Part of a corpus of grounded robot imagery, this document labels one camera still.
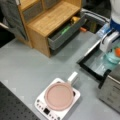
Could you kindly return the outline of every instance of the gray table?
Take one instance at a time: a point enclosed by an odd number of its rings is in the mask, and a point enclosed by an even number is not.
[[[51,58],[13,40],[0,49],[0,80],[41,120],[46,120],[34,107],[36,97],[56,77],[67,80],[77,71],[80,79],[74,87],[81,92],[81,98],[65,119],[120,120],[117,112],[98,99],[98,83],[76,64],[96,40],[90,32],[80,33]]]

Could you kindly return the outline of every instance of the wooden drawer front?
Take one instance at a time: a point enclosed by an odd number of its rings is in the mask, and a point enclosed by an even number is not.
[[[70,28],[64,33],[61,34],[61,31],[58,31],[56,34],[48,37],[49,46],[51,49],[56,50],[59,48],[65,41],[68,40],[81,26],[83,23],[79,20],[77,23],[70,26]]]
[[[55,4],[57,4],[60,0],[44,0],[44,5],[45,8],[51,8],[52,6],[54,6]]]
[[[25,21],[28,22],[29,20],[39,15],[42,11],[43,11],[42,2],[34,4],[33,6],[31,6],[30,8],[23,12]]]

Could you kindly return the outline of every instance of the control button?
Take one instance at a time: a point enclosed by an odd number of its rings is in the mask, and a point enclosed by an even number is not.
[[[60,117],[58,117],[57,119],[60,120]]]
[[[37,102],[40,102],[40,100],[37,100]]]

